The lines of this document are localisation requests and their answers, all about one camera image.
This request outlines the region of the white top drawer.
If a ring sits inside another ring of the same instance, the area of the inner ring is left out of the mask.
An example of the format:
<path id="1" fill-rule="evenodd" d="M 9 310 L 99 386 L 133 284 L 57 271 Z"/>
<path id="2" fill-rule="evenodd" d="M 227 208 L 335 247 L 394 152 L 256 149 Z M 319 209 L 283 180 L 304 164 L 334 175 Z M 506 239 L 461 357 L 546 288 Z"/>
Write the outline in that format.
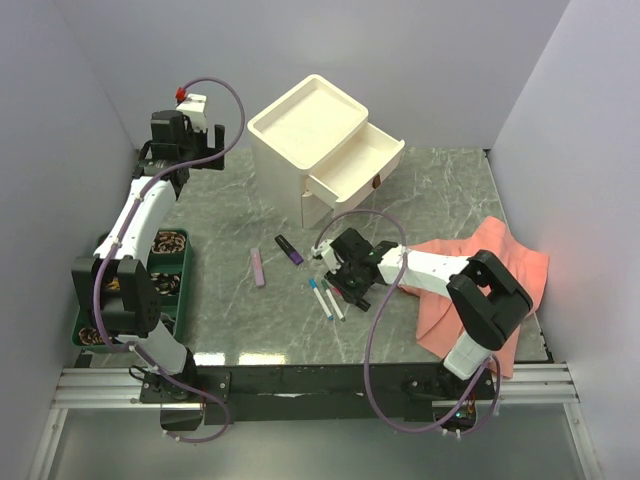
<path id="1" fill-rule="evenodd" d="M 367 123 L 306 181 L 309 192 L 340 214 L 355 209 L 398 166 L 405 142 Z"/>

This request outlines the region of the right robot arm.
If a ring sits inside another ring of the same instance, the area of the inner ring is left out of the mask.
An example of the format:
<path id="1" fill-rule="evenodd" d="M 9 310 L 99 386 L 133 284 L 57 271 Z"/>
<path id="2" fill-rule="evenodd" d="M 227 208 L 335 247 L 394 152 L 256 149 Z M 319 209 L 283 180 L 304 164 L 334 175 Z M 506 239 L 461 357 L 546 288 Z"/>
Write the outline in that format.
<path id="1" fill-rule="evenodd" d="M 346 302 L 363 311 L 371 286 L 412 287 L 447 298 L 463 332 L 444 358 L 438 374 L 441 392 L 460 398 L 473 386 L 473 374 L 504 346 L 534 306 L 525 288 L 488 250 L 472 256 L 420 252 L 393 241 L 373 246 L 348 228 L 334 240 L 312 248 L 312 256 L 328 267 L 326 280 Z"/>

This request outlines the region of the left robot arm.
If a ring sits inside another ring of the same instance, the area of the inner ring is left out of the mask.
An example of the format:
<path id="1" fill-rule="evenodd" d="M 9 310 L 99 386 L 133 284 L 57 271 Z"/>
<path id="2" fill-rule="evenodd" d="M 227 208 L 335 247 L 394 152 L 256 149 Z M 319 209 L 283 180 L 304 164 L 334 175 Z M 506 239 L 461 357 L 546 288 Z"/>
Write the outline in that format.
<path id="1" fill-rule="evenodd" d="M 71 272 L 80 309 L 104 343 L 164 371 L 166 392 L 186 402 L 199 392 L 200 378 L 186 368 L 187 348 L 161 319 L 161 295 L 147 262 L 191 169 L 202 159 L 210 169 L 223 169 L 225 128 L 210 126 L 203 110 L 187 105 L 153 113 L 150 127 L 116 223 L 92 255 L 74 261 Z"/>

